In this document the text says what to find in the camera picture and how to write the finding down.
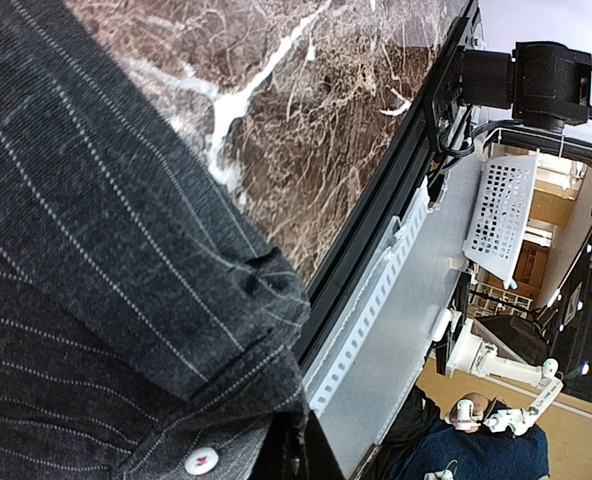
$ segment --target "shirt button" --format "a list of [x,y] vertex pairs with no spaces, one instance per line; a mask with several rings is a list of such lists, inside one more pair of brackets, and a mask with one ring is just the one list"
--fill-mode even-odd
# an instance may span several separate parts
[[190,475],[204,475],[211,472],[218,463],[218,453],[213,448],[194,450],[185,460],[185,470]]

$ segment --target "black metal rail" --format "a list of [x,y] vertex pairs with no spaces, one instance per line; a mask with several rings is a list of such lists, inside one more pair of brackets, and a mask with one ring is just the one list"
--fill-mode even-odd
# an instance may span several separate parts
[[452,23],[423,87],[311,283],[311,317],[293,347],[304,370],[339,318],[391,217],[404,214],[429,169],[436,126],[428,125],[427,115],[433,123],[437,92],[447,90],[442,87],[455,52],[471,42],[479,17],[478,0],[470,0]]

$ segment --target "blue fabric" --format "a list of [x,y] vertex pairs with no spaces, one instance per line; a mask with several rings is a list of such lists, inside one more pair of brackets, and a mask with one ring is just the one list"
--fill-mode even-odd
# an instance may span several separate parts
[[547,437],[538,426],[520,437],[488,430],[468,434],[437,421],[408,457],[392,467],[390,480],[423,480],[450,462],[456,480],[538,480],[549,475]]

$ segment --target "brown marble surface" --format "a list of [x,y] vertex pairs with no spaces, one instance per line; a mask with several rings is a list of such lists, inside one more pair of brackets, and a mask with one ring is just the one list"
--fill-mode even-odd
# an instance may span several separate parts
[[309,281],[464,0],[67,0]]

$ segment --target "shirt sleeve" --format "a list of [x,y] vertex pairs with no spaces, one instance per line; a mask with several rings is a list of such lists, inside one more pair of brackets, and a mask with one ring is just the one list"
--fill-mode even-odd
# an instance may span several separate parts
[[0,2],[0,476],[185,478],[209,446],[203,478],[245,478],[275,413],[306,410],[308,313],[67,9]]

